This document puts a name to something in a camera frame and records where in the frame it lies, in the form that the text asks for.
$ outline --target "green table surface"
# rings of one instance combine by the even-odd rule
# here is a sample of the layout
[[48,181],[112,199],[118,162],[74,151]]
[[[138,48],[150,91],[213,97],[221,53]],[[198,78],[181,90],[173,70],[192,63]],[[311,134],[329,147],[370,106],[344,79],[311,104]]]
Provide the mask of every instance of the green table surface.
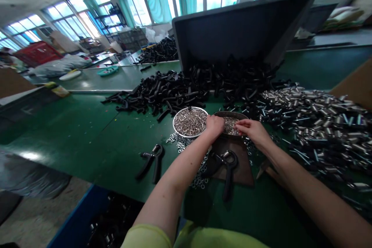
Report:
[[[359,53],[351,55],[351,50]],[[320,51],[312,51],[311,57],[291,52],[291,59],[286,59],[277,76],[290,77],[307,88],[329,89],[367,60],[372,52],[371,48],[350,48],[347,54],[340,51],[341,54],[334,53],[337,59],[330,61],[325,60],[328,55]],[[172,62],[158,64],[144,73],[139,72],[141,67],[121,67],[116,77],[112,75],[98,81],[81,75],[63,86],[68,88],[69,84],[76,88],[86,83],[86,88],[90,89],[110,86],[132,89],[140,78],[157,70],[179,69],[179,65]],[[136,181],[134,177],[144,163],[140,153],[150,151],[156,143],[162,144],[165,148],[162,173],[167,170],[178,156],[176,144],[166,143],[174,132],[172,118],[167,116],[157,123],[151,114],[118,114],[115,104],[100,103],[104,97],[72,94],[48,104],[0,134],[0,147],[145,202],[154,188],[151,183],[154,167],[143,180]],[[221,101],[211,97],[206,105],[207,112],[212,114],[220,108]],[[262,159],[253,157],[254,176]],[[235,185],[233,198],[228,203],[222,202],[223,188],[222,181],[211,179],[204,190],[190,189],[181,215],[199,225],[249,234],[271,247],[315,247],[326,241],[294,199],[267,175],[256,181],[254,188]],[[353,197],[364,199],[366,196],[359,193]]]

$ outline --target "hand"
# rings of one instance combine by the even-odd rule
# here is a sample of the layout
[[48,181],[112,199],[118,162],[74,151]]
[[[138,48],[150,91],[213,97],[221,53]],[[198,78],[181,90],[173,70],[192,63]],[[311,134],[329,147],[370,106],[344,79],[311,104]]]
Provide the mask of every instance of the hand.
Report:
[[210,134],[215,140],[224,131],[225,120],[215,115],[207,115],[207,127],[205,132]]
[[235,128],[239,130],[240,135],[246,134],[262,152],[265,147],[273,143],[269,134],[259,121],[250,119],[239,120],[235,123]]

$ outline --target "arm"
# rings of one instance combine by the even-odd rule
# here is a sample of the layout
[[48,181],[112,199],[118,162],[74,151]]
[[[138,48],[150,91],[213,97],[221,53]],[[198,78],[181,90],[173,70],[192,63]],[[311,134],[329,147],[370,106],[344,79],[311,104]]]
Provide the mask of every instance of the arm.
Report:
[[277,147],[258,121],[236,123],[271,161],[290,192],[335,247],[372,247],[372,226]]
[[177,220],[185,192],[193,181],[209,147],[224,130],[225,121],[207,116],[207,128],[173,161],[151,192],[134,226],[150,224],[162,229],[174,243]]

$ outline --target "finger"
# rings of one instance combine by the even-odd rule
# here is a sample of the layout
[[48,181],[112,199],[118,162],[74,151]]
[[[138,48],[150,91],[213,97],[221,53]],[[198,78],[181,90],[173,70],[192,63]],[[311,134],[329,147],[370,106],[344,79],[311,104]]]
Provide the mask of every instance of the finger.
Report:
[[242,120],[237,121],[235,124],[238,124],[238,125],[251,125],[252,123],[253,123],[253,120],[242,119]]
[[244,127],[242,125],[235,125],[235,128],[238,129],[240,132],[244,133],[244,134],[248,134],[249,133],[249,128],[247,127]]

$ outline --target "white plate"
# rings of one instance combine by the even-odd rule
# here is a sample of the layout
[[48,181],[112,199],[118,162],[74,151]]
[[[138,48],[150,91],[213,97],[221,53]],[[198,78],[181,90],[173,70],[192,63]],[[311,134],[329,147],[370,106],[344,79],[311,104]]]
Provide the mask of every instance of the white plate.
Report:
[[69,80],[69,79],[73,79],[80,74],[81,74],[81,71],[75,71],[75,72],[72,72],[72,73],[65,74],[64,76],[61,76],[59,78],[59,80],[66,81],[66,80]]

